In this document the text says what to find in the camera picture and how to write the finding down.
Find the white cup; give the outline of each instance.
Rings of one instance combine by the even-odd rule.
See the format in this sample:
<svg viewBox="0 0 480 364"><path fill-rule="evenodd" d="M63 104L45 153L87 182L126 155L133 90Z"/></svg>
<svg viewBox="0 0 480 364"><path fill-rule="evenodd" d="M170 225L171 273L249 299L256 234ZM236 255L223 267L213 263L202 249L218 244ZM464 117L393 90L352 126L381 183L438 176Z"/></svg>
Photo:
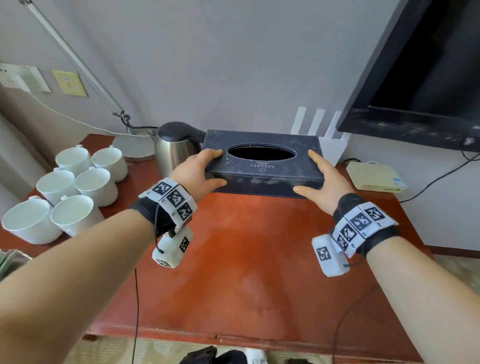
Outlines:
<svg viewBox="0 0 480 364"><path fill-rule="evenodd" d="M100 149L93 154L92 163L95 167L106 169L112 175L115 182L123 180L127 174L127 162L120 149L110 146Z"/></svg>
<svg viewBox="0 0 480 364"><path fill-rule="evenodd" d="M105 220L88 196L62 196L50 215L51 221L70 236L75 236Z"/></svg>
<svg viewBox="0 0 480 364"><path fill-rule="evenodd" d="M90 153L80 144L73 148L62 150L55 157L55 162L60 168L69 170L75 176L85 172L93 165Z"/></svg>
<svg viewBox="0 0 480 364"><path fill-rule="evenodd" d="M53 172L40 178L36 189L53 205L58 204L64 195L70 197L79 194L75 188L75 175L61 168L54 168Z"/></svg>
<svg viewBox="0 0 480 364"><path fill-rule="evenodd" d="M13 235L31 244L48 244L57 239L62 231L50 221L52 205L38 196L12 207L3 216L1 225Z"/></svg>
<svg viewBox="0 0 480 364"><path fill-rule="evenodd" d="M119 194L110 172L97 167L90 167L81 173L75 179L75 188L100 207L113 204Z"/></svg>

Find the stainless steel kettle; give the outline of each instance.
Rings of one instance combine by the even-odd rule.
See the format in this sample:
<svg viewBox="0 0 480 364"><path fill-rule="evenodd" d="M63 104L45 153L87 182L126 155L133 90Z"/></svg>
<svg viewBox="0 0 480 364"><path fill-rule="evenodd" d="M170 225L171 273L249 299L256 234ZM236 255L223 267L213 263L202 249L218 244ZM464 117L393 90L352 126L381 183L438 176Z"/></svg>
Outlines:
<svg viewBox="0 0 480 364"><path fill-rule="evenodd" d="M180 163L202 150L206 132L181 121L171 121L149 134L160 175L168 177Z"/></svg>

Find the wooden table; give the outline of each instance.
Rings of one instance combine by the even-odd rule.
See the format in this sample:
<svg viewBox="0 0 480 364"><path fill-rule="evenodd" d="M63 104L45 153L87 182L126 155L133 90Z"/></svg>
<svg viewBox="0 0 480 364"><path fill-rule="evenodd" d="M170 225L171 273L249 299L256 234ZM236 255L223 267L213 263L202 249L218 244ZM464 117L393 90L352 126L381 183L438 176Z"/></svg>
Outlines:
<svg viewBox="0 0 480 364"><path fill-rule="evenodd" d="M89 134L81 144L93 154L111 141ZM102 213L108 218L124 210L159 179L154 160L129 163L118 200ZM401 235L429 254L395 196L359 194L395 218ZM421 361L365 261L343 276L323 275L311 240L333 224L308 200L210 194L190 223L194 239L178 268L157 265L153 245L140 261L139 336L331 354L345 315L336 335L337 356ZM66 238L38 246L0 230L0 248L37 256ZM92 333L132 337L135 319L130 276Z"/></svg>

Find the tv screen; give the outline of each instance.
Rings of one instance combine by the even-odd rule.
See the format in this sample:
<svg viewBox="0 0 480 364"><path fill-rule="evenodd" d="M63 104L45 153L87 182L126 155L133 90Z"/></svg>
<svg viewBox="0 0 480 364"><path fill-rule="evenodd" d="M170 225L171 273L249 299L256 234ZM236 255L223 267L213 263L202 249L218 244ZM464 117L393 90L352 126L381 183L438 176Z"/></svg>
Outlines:
<svg viewBox="0 0 480 364"><path fill-rule="evenodd" d="M339 130L480 152L480 1L410 0Z"/></svg>

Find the tissue box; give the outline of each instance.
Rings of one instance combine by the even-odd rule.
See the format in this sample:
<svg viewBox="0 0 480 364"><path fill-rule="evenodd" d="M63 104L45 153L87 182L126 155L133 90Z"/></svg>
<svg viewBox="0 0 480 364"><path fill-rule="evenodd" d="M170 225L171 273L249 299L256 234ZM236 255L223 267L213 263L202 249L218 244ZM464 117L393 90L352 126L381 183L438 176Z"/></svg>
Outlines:
<svg viewBox="0 0 480 364"><path fill-rule="evenodd" d="M206 168L207 175L228 184L214 192L302 198L294 186L320 189L324 176L307 152L322 155L318 137L208 130L204 148L222 149Z"/></svg>

